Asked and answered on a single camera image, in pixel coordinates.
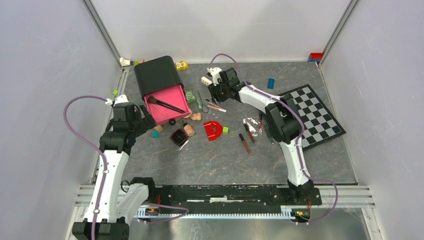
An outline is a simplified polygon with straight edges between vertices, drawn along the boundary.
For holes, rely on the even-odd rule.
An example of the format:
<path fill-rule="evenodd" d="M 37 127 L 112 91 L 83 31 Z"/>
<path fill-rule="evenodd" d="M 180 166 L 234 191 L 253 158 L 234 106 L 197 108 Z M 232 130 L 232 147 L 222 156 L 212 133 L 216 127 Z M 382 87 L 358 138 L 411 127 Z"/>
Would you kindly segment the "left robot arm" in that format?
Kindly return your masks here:
<path fill-rule="evenodd" d="M 94 192 L 83 220 L 71 233 L 78 240 L 127 240 L 130 223 L 141 203 L 151 204 L 157 190 L 143 182 L 130 184 L 118 200 L 124 168 L 136 138 L 157 124 L 145 105 L 116 103 L 113 118 L 99 139 L 100 161 Z"/>

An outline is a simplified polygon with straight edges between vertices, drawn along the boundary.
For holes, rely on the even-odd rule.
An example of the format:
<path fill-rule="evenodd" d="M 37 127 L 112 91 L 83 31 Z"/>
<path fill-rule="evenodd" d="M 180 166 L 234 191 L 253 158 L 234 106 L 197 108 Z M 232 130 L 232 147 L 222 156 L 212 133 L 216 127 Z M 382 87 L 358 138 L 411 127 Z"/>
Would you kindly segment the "black makeup brush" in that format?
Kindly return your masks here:
<path fill-rule="evenodd" d="M 181 113 L 181 114 L 185 113 L 185 111 L 183 109 L 176 107 L 174 105 L 171 105 L 171 104 L 164 102 L 162 100 L 159 100 L 159 99 L 155 98 L 154 96 L 150 96 L 147 99 L 147 102 L 150 103 L 150 104 L 160 105 L 162 107 L 165 107 L 167 109 L 173 110 L 173 111 Z"/>

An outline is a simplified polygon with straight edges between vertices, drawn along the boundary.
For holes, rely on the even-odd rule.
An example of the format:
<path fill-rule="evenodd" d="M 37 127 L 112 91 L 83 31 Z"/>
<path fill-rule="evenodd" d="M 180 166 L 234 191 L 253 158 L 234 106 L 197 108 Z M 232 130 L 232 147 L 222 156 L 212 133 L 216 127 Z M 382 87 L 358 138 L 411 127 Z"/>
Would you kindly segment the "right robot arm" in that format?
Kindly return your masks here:
<path fill-rule="evenodd" d="M 207 86 L 214 103 L 233 99 L 264 114 L 270 135 L 279 143 L 285 158 L 289 199 L 295 204 L 306 201 L 314 189 L 314 183 L 306 168 L 302 148 L 305 126 L 293 98 L 272 95 L 249 82 L 241 82 L 232 67 L 227 70 L 209 67 L 207 77 L 201 81 Z"/>

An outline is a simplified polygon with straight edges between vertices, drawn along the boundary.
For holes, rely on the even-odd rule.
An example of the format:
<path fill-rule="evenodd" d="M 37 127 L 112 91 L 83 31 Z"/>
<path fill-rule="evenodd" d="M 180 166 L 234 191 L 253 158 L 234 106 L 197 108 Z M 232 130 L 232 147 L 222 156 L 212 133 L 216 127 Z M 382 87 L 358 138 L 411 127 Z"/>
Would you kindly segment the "black pink drawer organizer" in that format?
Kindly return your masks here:
<path fill-rule="evenodd" d="M 134 74 L 142 100 L 158 125 L 167 124 L 171 119 L 177 120 L 191 114 L 182 79 L 171 56 L 164 55 L 139 63 L 134 67 Z M 150 97 L 177 107 L 182 112 L 149 103 Z"/>

